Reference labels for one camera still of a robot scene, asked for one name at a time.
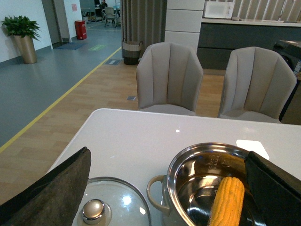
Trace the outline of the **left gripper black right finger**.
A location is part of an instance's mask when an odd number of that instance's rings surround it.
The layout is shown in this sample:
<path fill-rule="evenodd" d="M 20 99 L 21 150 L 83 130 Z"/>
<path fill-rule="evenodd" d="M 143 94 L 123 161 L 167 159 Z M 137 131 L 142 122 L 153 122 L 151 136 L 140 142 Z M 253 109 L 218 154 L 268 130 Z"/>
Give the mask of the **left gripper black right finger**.
<path fill-rule="evenodd" d="M 268 226 L 301 224 L 301 181 L 250 151 L 245 158 L 246 180 Z"/>

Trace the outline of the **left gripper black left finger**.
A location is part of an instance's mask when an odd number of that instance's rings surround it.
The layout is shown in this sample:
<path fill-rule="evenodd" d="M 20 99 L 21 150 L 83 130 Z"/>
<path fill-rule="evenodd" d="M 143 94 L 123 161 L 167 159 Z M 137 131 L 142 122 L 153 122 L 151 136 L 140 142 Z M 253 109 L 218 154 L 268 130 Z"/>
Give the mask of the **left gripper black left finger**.
<path fill-rule="evenodd" d="M 70 226 L 87 186 L 91 152 L 81 148 L 0 206 L 2 226 Z"/>

